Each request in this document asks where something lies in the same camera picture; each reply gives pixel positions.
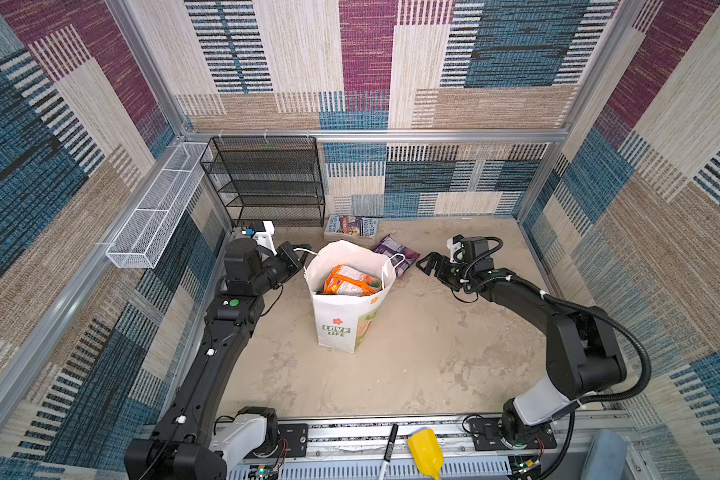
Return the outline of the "purple snack packet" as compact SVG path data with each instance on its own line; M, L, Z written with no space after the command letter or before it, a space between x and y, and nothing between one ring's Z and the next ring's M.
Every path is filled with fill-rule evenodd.
M414 266L420 258L420 254L400 242L394 240L391 235L386 235L372 248L374 253L387 256L391 259L396 276L402 278L407 270Z

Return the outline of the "orange snack packet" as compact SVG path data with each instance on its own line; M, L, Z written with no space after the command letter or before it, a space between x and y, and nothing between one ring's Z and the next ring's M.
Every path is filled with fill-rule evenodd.
M324 295L365 297L382 290L382 281L349 265L334 267L323 284Z

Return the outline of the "white paper bag with illustration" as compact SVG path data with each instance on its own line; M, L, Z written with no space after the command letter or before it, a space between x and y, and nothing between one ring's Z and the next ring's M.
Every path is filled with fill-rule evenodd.
M324 281L338 265L379 278L382 290L365 297L324 295ZM316 252L304 276L312 298L318 344L347 353L356 351L397 279L389 257L344 240Z

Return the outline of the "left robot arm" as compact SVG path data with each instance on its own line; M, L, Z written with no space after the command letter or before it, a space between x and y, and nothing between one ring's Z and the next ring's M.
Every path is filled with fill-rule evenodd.
M211 301L203 339L170 407L146 439L136 438L124 464L131 479L225 479L251 453L282 450L274 409L245 407L216 439L218 409L232 370L264 314L264 296L299 273L307 256L284 242L271 251L251 237L230 241L225 287Z

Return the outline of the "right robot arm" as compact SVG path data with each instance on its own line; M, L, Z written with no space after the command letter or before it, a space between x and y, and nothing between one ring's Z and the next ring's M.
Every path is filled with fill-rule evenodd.
M525 447L552 421L585 404L626 400L646 389L652 376L648 350L604 310L563 300L495 267L493 256L503 246L498 237L457 235L447 246L447 255L431 252L417 268L452 293L511 310L546 338L545 376L503 407L500 432L507 447Z

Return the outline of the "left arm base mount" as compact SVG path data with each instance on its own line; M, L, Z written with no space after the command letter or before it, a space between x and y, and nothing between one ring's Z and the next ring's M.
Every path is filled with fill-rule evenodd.
M307 454L309 426L306 423L279 424L269 430L259 453L265 459L304 458Z

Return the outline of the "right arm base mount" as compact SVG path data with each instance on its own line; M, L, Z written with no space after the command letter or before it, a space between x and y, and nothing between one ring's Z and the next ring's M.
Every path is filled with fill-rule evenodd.
M472 438L474 449L478 452L510 450L553 450L558 446L557 439L549 424L535 428L524 439L510 442L505 440L499 417L486 417L479 414L468 415L462 420L462 429Z

